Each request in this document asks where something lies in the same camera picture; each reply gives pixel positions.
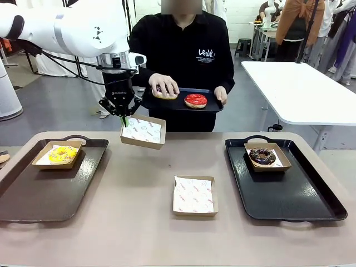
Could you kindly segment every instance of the red frosted donut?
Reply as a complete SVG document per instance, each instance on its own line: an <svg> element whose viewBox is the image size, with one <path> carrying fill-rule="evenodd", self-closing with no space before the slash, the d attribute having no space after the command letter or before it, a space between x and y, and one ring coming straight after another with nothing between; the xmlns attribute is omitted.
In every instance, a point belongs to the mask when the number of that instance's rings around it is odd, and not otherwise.
<svg viewBox="0 0 356 267"><path fill-rule="evenodd" d="M207 99L203 95L193 93L185 97L184 103L191 108L204 108L207 104Z"/></svg>

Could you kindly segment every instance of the brown tray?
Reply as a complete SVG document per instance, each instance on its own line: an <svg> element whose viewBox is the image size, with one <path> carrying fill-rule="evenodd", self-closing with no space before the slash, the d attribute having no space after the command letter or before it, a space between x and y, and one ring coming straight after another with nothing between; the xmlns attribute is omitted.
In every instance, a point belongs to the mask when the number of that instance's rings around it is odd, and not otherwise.
<svg viewBox="0 0 356 267"><path fill-rule="evenodd" d="M83 139L86 144L72 169L39 170L31 165L48 142L74 138ZM108 140L80 135L38 141L0 182L0 221L39 223L73 217L107 145Z"/></svg>

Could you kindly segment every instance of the person's right hand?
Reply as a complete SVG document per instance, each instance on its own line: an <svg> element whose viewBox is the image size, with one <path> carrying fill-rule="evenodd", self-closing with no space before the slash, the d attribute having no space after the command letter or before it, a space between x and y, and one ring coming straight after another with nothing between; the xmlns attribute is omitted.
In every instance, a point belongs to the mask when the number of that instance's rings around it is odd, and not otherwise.
<svg viewBox="0 0 356 267"><path fill-rule="evenodd" d="M167 91L171 96L179 94L178 85L170 76L155 73L150 77L149 84L155 97L159 94L158 86L161 87L163 97L167 97Z"/></svg>

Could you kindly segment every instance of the yellow donut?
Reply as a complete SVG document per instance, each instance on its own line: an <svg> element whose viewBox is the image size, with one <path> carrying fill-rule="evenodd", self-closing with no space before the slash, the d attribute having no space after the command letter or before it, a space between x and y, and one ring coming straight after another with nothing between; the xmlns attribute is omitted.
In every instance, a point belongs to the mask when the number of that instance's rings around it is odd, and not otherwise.
<svg viewBox="0 0 356 267"><path fill-rule="evenodd" d="M50 162L53 164L69 163L76 156L77 151L72 146L60 146L50 153Z"/></svg>

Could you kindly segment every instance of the person's left hand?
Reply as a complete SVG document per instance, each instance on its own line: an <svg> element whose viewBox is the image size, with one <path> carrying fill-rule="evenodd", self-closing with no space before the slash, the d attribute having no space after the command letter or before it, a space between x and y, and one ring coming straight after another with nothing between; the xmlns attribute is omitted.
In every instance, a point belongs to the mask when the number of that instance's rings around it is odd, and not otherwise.
<svg viewBox="0 0 356 267"><path fill-rule="evenodd" d="M221 101L223 105L228 102L228 93L226 93L226 89L223 86L219 86L215 89L214 94L217 100Z"/></svg>

